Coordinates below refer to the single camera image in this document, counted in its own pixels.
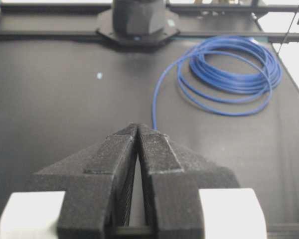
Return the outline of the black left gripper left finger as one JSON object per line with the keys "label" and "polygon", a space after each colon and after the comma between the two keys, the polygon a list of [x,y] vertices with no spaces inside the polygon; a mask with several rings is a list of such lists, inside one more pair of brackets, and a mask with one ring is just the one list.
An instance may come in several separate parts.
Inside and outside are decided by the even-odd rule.
{"label": "black left gripper left finger", "polygon": [[60,239],[104,239],[107,227],[127,226],[137,160],[136,123],[32,174],[28,192],[64,191]]}

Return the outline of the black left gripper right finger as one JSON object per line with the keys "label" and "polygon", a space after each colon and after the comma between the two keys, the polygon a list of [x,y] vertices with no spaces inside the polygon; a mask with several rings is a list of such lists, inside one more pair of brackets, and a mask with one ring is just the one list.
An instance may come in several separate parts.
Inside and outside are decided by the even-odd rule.
{"label": "black left gripper right finger", "polygon": [[202,239],[204,219],[199,189],[239,188],[234,172],[138,125],[146,222],[158,239]]}

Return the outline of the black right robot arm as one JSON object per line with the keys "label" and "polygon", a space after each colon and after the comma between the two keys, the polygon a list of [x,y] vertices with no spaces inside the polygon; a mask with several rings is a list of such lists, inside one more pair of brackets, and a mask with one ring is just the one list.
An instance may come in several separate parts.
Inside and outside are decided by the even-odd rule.
{"label": "black right robot arm", "polygon": [[[178,34],[167,16],[161,0],[115,0],[101,13],[98,32],[120,45],[156,46]],[[236,188],[234,173],[144,124],[138,125],[137,150],[146,223],[156,237],[206,238],[199,190]]]}

